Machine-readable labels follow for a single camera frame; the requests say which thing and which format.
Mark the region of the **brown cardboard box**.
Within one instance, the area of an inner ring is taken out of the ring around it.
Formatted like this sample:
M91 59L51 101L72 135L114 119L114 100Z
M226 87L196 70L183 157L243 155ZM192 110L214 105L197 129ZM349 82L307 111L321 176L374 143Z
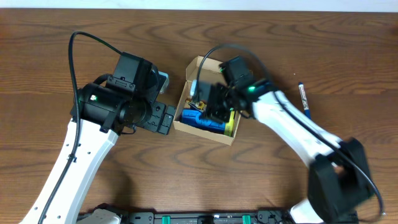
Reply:
M186 133L194 134L199 137L207 138L213 141L217 141L223 144L232 145L233 141L236 137L236 132L238 130L239 122L241 119L241 115L239 113L234 114L234 124L232 128L232 136L226 136L224 134L218 134L211 131L206 131L200 128L195 128L188 124L184 124L181 122L183 109L187 109L188 105L186 104L186 99L190 97L190 88L192 82L197 79L197 71L200 66L201 61L203 60L203 56L195 57L192 62L187 66L185 70L185 78L186 82L182 90L182 94L180 100L177 105L176 113L174 116L173 124L174 128L179 131L184 131ZM226 84L222 73L220 72L219 64L221 62L218 60L214 60L211 58L207 58L205 60L204 65L201 68L200 72L200 80L215 84L222 83Z

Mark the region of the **blue plastic staple remover block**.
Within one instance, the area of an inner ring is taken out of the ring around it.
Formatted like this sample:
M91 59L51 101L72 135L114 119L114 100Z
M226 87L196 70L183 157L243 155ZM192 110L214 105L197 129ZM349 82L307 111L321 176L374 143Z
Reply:
M193 126L194 128L218 134L223 134L226 126L225 123L217 123L210 119L204 119L201 112L190 109L184 109L182 111L181 122L189 126Z

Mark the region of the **yellow highlighter pen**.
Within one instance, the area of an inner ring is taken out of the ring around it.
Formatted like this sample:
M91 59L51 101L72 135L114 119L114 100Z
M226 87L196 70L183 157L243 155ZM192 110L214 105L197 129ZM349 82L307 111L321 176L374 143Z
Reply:
M235 117L235 111L232 111L230 113L229 121L227 123L225 123L224 135L226 135L226 136L231 137L233 135L234 117Z

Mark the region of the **blue whiteboard marker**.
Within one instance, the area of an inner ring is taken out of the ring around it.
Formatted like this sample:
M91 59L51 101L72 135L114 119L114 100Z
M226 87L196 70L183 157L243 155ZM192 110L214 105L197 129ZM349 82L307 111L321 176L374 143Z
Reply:
M305 93L304 85L303 85L302 82L300 82L300 83L298 84L298 88L299 88L300 97L301 97L302 104L303 104L303 111L304 111L304 114L305 114L305 116L306 116L308 119L311 119L310 109L309 109L309 106L308 106L308 100L307 100L307 96L306 96L306 93Z

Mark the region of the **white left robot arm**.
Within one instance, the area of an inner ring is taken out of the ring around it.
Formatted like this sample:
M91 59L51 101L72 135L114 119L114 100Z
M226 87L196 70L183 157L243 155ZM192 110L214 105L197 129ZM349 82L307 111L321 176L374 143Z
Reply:
M128 223L129 214L105 205L88 214L80 208L110 149L124 128L169 133L175 107L156 98L169 85L167 73L123 52L112 74L79 89L55 165L23 223Z

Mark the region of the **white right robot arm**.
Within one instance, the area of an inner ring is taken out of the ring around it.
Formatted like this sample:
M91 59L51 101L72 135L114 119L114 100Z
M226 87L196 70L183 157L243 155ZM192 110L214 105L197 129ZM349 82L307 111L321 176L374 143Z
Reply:
M195 97L207 103L204 116L225 122L231 112L273 130L308 167L307 198L289 209L295 223L342 222L379 191L371 179L363 145L325 131L299 111L269 79L258 80L241 57L219 65L223 83L197 81Z

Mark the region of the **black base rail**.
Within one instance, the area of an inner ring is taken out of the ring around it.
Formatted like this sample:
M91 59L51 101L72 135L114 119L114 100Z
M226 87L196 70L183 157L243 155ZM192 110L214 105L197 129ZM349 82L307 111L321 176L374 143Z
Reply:
M294 224L295 220L284 210L223 211L203 213L158 213L154 210L129 212L106 203L91 213L79 215L76 224Z

